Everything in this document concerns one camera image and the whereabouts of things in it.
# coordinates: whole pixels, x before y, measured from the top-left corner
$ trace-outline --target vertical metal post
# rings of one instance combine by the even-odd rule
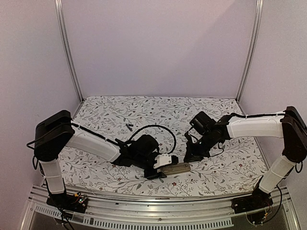
[[[71,49],[69,46],[68,38],[67,38],[67,31],[66,31],[66,26],[65,26],[65,21],[64,21],[64,13],[63,13],[63,7],[62,7],[62,0],[55,0],[55,5],[56,5],[56,12],[57,12],[57,17],[58,17],[58,22],[59,22],[59,31],[61,34],[63,46],[64,46],[64,51],[67,59],[67,64],[69,67],[69,71],[71,73],[71,80],[73,83],[73,86],[75,88],[77,97],[80,102],[84,100],[82,91],[80,88],[80,84],[77,78],[76,70],[73,64],[72,56],[71,56]]]
[[[256,47],[256,42],[258,38],[258,33],[259,33],[259,28],[260,28],[260,22],[261,22],[261,15],[262,15],[262,7],[263,7],[263,0],[257,0],[256,4],[256,13],[255,13],[255,21],[254,21],[254,26],[253,26],[253,32],[249,44],[249,50],[248,50],[248,57],[245,62],[244,70],[243,70],[243,75],[242,79],[240,82],[239,90],[236,94],[236,101],[240,103],[242,99],[242,95],[244,92],[244,88],[246,85],[246,81],[248,79],[248,73],[249,69],[251,66],[251,62],[253,60],[253,55]]]

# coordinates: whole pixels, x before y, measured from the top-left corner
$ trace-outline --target white wall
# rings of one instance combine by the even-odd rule
[[[16,230],[33,184],[35,126],[78,101],[54,1],[5,0],[0,7],[0,229]]]
[[[235,98],[255,0],[66,0],[85,96]]]
[[[242,107],[248,114],[275,112],[295,106],[307,123],[307,1],[265,1]],[[262,138],[270,163],[283,141]],[[307,229],[307,168],[286,181],[302,229]]]

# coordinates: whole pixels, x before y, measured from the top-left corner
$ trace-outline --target white arm segment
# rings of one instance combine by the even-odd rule
[[[285,156],[280,156],[262,177],[259,189],[270,193],[295,165],[296,163],[289,161]]]
[[[75,134],[66,144],[67,147],[89,152],[109,162],[115,161],[120,156],[119,147],[79,128],[73,127],[73,129]]]
[[[227,125],[231,138],[239,137],[276,137],[283,138],[283,127],[279,116],[262,116],[254,118],[232,117]]]
[[[120,156],[119,147],[90,134],[84,130],[73,127],[74,135],[66,144],[67,147],[73,147],[92,154],[95,154],[106,161],[113,162]],[[60,194],[65,191],[62,179],[59,159],[53,161],[39,161],[42,165],[48,188],[51,194]]]

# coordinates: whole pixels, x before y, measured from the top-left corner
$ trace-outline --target floral pattern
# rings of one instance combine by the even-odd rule
[[[104,96],[88,97],[75,121],[109,139],[127,140],[137,129],[159,124],[172,130],[177,139],[173,154],[183,161],[186,151],[184,133],[190,120],[200,111],[218,120],[229,113],[241,113],[233,99],[188,97]],[[130,131],[126,124],[133,125]],[[174,141],[169,133],[149,128],[139,133],[150,134],[160,143],[160,152],[168,152]],[[266,166],[253,137],[234,138],[221,148],[224,153],[190,163],[191,171],[163,179],[146,180],[142,169],[120,167],[101,157],[78,149],[65,148],[60,165],[65,183],[115,193],[144,196],[217,196],[249,192],[266,172]],[[214,146],[211,155],[220,153]]]

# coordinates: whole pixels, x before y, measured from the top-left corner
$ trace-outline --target floral tablecloth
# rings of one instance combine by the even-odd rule
[[[85,100],[75,121],[107,138],[121,140],[127,140],[133,132],[145,125],[166,126],[176,135],[174,154],[182,162],[186,151],[183,134],[190,128],[190,120],[199,111],[206,112],[216,120],[232,112],[242,114],[233,99],[99,96]],[[126,124],[133,125],[132,132]],[[140,135],[143,133],[157,139],[161,153],[172,148],[173,139],[165,130],[149,128]],[[152,181],[144,179],[143,171],[137,167],[115,166],[78,149],[65,148],[60,154],[60,165],[66,184],[115,193],[216,196],[251,191],[259,177],[266,172],[255,139],[234,138],[221,147],[224,148],[223,154],[190,163],[190,172]],[[220,152],[215,146],[211,155]]]

